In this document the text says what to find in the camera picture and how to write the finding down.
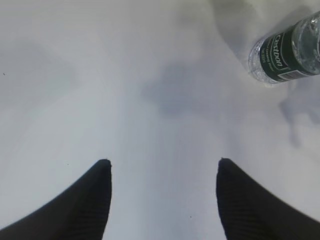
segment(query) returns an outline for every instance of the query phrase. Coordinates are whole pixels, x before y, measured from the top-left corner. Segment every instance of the white surface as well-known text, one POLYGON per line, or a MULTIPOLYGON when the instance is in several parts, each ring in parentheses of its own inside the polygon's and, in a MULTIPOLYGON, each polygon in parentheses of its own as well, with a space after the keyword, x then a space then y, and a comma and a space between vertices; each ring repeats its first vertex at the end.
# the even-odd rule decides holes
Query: white surface
POLYGON ((319 77, 266 88, 245 69, 255 41, 316 2, 3 0, 0 227, 101 158, 104 239, 225 239, 221 157, 320 220, 319 77))

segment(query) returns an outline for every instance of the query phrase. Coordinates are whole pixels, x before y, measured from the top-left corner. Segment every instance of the plastic bottle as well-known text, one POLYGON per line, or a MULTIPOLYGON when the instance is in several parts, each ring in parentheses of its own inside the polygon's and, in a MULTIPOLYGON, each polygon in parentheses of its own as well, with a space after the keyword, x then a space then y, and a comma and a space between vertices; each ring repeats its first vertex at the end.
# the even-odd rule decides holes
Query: plastic bottle
POLYGON ((249 55, 249 72, 269 84, 320 75, 320 11, 259 40, 249 55))

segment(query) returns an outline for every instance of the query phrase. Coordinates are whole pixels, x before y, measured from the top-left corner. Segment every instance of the water bottle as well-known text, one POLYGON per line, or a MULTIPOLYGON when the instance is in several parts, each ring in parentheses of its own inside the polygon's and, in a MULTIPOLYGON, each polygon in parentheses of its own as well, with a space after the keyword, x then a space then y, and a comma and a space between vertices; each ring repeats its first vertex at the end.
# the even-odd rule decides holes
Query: water bottle
POLYGON ((269 84, 320 75, 320 11, 259 40, 249 55, 249 73, 269 84))

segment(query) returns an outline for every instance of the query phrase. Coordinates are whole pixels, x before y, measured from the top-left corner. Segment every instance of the bottle label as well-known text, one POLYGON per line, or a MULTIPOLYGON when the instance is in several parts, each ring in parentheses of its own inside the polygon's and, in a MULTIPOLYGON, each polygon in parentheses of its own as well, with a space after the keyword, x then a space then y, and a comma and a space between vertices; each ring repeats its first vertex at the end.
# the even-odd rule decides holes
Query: bottle label
POLYGON ((305 70, 295 57, 292 46, 294 29, 295 26, 292 26, 272 35, 261 46, 261 66, 266 75, 275 81, 286 82, 315 75, 305 70))

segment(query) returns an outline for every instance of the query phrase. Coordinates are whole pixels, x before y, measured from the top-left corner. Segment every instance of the white floor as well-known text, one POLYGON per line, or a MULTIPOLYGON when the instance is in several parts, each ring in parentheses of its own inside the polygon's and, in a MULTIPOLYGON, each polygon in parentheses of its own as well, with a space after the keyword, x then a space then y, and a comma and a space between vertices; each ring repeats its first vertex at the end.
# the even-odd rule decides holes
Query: white floor
POLYGON ((104 239, 225 239, 221 157, 320 220, 320 79, 267 88, 246 69, 255 41, 318 10, 316 0, 2 0, 0 228, 101 158, 113 165, 104 239))

